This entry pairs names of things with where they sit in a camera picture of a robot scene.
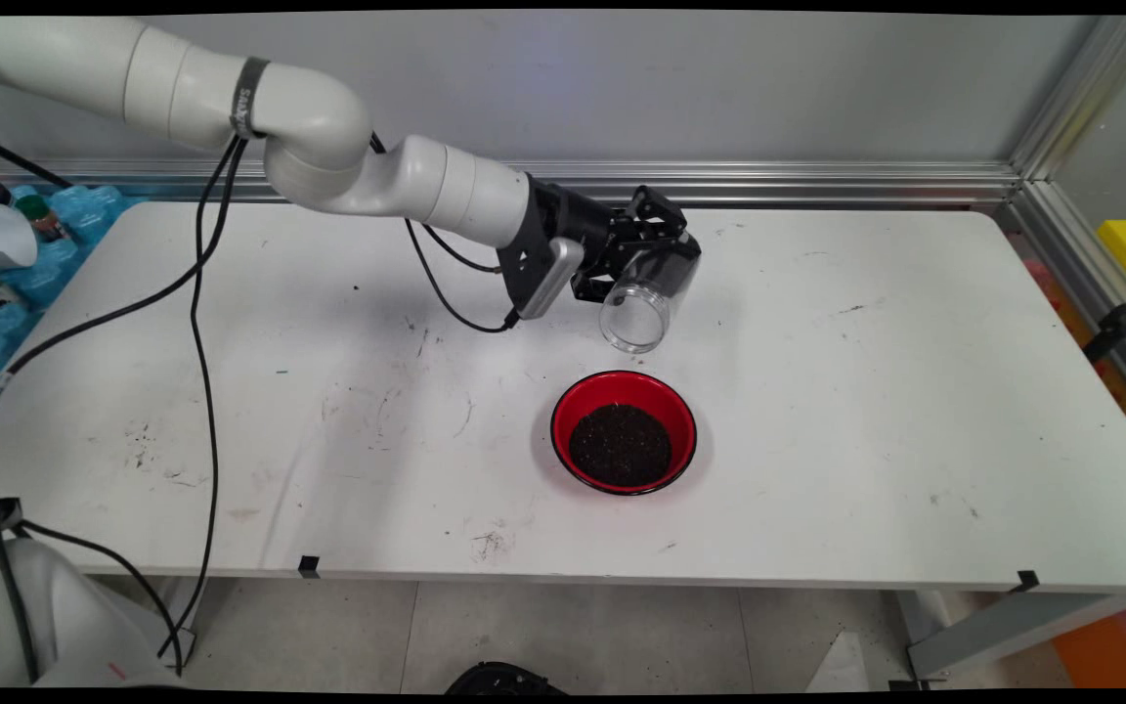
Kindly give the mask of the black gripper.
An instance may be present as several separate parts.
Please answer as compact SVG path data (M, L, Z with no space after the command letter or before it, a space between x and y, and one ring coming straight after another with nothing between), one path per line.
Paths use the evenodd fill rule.
M553 182L535 182L535 206L546 240L568 238L582 247L583 259L571 277L573 297L602 303L631 260L627 246L688 243L682 210L638 186L625 210L571 191Z

